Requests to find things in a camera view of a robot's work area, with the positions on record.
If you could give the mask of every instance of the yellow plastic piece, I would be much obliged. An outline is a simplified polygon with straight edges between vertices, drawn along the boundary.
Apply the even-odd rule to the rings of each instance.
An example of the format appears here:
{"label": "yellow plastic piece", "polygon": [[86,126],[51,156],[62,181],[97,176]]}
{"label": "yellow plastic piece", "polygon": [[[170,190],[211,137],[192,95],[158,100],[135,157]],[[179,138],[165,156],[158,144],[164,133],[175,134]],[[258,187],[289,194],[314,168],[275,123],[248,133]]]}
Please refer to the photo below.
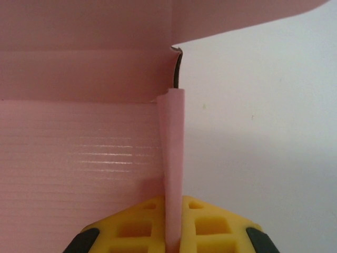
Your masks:
{"label": "yellow plastic piece", "polygon": [[165,200],[157,197],[95,222],[89,253],[165,253]]}
{"label": "yellow plastic piece", "polygon": [[184,196],[182,220],[180,253],[255,253],[246,228],[261,227],[246,218]]}

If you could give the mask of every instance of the white background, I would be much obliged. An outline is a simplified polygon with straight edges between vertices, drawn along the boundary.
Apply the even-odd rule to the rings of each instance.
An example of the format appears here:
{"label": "white background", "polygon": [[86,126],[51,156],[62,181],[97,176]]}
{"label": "white background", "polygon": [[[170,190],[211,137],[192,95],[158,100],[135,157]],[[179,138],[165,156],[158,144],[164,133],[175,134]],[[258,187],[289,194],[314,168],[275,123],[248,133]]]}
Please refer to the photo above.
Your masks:
{"label": "white background", "polygon": [[337,252],[337,1],[179,46],[184,194],[282,253]]}

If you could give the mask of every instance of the pink panel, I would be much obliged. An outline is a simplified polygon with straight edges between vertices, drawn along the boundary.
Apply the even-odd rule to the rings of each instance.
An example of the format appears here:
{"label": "pink panel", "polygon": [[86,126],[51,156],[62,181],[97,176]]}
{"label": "pink panel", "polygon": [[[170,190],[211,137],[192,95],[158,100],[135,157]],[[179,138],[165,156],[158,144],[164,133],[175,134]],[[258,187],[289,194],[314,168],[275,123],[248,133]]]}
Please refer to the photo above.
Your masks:
{"label": "pink panel", "polygon": [[169,49],[171,0],[0,0],[0,50]]}
{"label": "pink panel", "polygon": [[60,253],[164,194],[156,104],[0,100],[0,252]]}
{"label": "pink panel", "polygon": [[172,0],[172,44],[290,17],[328,0]]}
{"label": "pink panel", "polygon": [[181,237],[185,91],[157,99],[165,171],[166,252],[178,253]]}
{"label": "pink panel", "polygon": [[0,99],[149,102],[172,86],[169,49],[0,52]]}

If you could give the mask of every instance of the black plastic edge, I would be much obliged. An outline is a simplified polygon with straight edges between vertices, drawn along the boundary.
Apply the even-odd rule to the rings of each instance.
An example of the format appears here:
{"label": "black plastic edge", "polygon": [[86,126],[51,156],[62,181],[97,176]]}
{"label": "black plastic edge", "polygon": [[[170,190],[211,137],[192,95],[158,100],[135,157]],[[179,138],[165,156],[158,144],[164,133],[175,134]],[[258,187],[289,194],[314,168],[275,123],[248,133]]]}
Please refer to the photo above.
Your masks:
{"label": "black plastic edge", "polygon": [[98,228],[91,228],[79,233],[63,253],[89,253],[99,234],[100,230]]}
{"label": "black plastic edge", "polygon": [[172,50],[179,53],[177,63],[175,65],[174,77],[173,77],[173,87],[178,89],[179,88],[179,71],[180,71],[181,60],[183,58],[183,51],[179,47],[178,48],[171,47],[171,48],[172,48]]}
{"label": "black plastic edge", "polygon": [[280,253],[266,233],[256,228],[247,228],[246,232],[256,253]]}

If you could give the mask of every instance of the pink box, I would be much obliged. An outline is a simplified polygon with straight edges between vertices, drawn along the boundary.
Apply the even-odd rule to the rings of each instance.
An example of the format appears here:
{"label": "pink box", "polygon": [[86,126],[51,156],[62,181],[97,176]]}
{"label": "pink box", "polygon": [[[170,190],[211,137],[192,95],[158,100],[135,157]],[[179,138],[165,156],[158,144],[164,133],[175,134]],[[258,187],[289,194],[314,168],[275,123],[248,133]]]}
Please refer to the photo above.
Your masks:
{"label": "pink box", "polygon": [[176,248],[184,91],[171,45],[324,2],[0,0],[0,252],[62,252],[161,194]]}

